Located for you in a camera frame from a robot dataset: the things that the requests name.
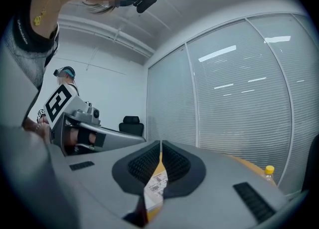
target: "white ceiling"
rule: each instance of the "white ceiling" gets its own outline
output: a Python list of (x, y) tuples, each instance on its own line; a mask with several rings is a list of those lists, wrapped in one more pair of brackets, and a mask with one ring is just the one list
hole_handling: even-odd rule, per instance
[(65, 5), (61, 11), (62, 28), (90, 33), (103, 29), (101, 36), (113, 39), (148, 58), (160, 45), (163, 32), (172, 32), (190, 12), (214, 12), (246, 0), (158, 0), (142, 14), (133, 6), (116, 8), (110, 14), (90, 14), (80, 0)]

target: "chair backrest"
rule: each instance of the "chair backrest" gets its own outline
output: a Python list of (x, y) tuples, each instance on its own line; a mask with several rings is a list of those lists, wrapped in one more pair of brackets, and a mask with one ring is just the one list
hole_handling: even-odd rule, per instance
[(318, 170), (318, 155), (319, 155), (319, 135), (317, 135), (309, 149), (306, 174), (302, 191), (309, 190), (311, 184), (317, 180), (315, 171)]
[(142, 136), (144, 131), (144, 124), (140, 123), (138, 116), (125, 116), (123, 123), (119, 124), (121, 132)]

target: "gold necklace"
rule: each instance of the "gold necklace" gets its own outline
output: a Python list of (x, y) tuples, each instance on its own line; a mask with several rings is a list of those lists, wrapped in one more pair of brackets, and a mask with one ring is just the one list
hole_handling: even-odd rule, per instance
[(46, 14), (46, 7), (47, 7), (49, 1), (50, 0), (46, 1), (45, 5), (44, 5), (44, 7), (43, 7), (43, 9), (41, 11), (41, 15), (39, 15), (39, 16), (34, 18), (33, 23), (34, 23), (35, 26), (39, 26), (41, 24), (42, 17), (44, 17), (45, 14)]

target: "bottle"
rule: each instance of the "bottle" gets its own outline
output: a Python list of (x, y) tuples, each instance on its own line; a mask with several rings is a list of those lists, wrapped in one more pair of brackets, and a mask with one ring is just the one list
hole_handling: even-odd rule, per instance
[(262, 175), (267, 181), (269, 181), (274, 186), (276, 185), (274, 181), (274, 171), (275, 167), (271, 165), (267, 165), (264, 174)]

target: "chair headrest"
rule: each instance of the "chair headrest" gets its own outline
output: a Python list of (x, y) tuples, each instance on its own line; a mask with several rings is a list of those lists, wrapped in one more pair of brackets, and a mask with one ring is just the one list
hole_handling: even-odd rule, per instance
[(123, 123), (138, 124), (140, 123), (140, 119), (138, 116), (125, 116), (123, 119)]

